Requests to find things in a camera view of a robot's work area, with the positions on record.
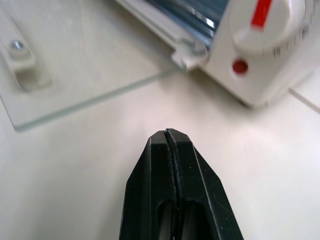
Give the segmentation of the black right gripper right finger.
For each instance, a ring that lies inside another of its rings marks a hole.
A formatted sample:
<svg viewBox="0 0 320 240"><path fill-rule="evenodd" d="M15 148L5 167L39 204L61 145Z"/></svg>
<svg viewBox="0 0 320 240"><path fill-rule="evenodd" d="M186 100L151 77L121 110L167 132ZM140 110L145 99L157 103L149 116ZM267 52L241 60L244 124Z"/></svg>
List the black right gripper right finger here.
<svg viewBox="0 0 320 240"><path fill-rule="evenodd" d="M166 129L177 190L174 240L244 240L220 178L190 138Z"/></svg>

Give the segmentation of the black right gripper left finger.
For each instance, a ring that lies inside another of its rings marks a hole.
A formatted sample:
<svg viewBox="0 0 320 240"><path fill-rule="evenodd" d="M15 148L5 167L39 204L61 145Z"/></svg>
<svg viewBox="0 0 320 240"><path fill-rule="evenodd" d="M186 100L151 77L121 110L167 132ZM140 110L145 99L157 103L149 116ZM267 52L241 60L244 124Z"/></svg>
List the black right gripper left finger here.
<svg viewBox="0 0 320 240"><path fill-rule="evenodd" d="M173 144L176 129L150 136L129 176L124 194L119 240L159 240L162 223L167 240L181 240L181 195Z"/></svg>

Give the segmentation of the glass toaster oven door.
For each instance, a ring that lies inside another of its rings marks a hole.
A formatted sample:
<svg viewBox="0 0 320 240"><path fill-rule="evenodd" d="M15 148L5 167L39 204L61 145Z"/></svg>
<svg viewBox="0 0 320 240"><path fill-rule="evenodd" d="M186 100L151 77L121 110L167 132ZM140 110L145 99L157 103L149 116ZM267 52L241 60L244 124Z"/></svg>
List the glass toaster oven door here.
<svg viewBox="0 0 320 240"><path fill-rule="evenodd" d="M175 73L172 49L116 0L0 0L35 55L11 73L0 55L0 99L23 131Z"/></svg>

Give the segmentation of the white toaster oven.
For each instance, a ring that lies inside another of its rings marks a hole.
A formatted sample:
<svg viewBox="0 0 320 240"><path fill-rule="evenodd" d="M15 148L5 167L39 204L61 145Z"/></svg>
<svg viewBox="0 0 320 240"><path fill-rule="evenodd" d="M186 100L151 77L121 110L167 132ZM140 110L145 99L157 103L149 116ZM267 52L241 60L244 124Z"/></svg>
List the white toaster oven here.
<svg viewBox="0 0 320 240"><path fill-rule="evenodd" d="M320 0L116 0L249 108L320 68Z"/></svg>

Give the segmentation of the white timer knob red stripe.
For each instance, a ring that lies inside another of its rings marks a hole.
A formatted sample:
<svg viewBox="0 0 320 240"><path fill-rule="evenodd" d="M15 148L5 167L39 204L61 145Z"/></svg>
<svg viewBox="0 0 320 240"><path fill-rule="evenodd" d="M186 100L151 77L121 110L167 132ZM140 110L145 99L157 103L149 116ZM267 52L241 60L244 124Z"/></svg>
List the white timer knob red stripe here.
<svg viewBox="0 0 320 240"><path fill-rule="evenodd" d="M306 0L234 0L228 29L237 49L263 55L298 33L306 16Z"/></svg>

